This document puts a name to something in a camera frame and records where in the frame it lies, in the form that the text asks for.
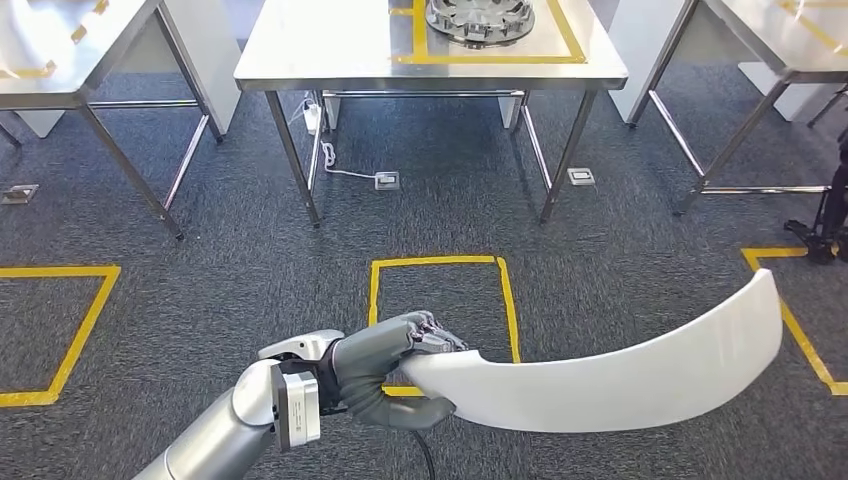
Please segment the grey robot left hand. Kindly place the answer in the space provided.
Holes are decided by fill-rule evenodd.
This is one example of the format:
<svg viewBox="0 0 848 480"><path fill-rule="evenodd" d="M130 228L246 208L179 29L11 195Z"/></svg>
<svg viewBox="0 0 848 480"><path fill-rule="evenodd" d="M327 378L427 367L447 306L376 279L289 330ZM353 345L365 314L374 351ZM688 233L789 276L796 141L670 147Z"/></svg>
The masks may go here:
<svg viewBox="0 0 848 480"><path fill-rule="evenodd" d="M428 311L405 313L336 342L332 366L341 402L359 421L396 430L426 430L450 417L446 398L400 398L382 384L408 357L464 351L467 344Z"/></svg>

